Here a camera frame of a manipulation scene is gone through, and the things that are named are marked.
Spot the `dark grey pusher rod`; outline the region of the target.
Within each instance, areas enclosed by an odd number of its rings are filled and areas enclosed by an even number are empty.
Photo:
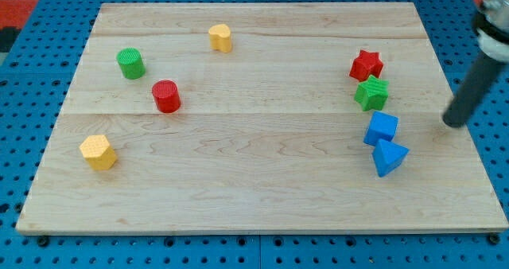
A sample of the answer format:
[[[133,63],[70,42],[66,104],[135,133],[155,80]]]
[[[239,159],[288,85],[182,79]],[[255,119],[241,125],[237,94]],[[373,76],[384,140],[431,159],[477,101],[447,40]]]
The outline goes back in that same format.
[[[463,127],[505,68],[505,62],[480,52],[442,115],[445,125],[451,128]]]

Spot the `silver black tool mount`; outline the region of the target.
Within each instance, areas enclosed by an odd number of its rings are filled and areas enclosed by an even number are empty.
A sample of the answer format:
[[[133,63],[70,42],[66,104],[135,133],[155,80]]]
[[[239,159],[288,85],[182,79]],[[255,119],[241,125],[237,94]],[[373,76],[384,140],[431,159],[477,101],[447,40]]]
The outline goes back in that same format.
[[[480,49],[508,63],[508,0],[480,0],[472,24]]]

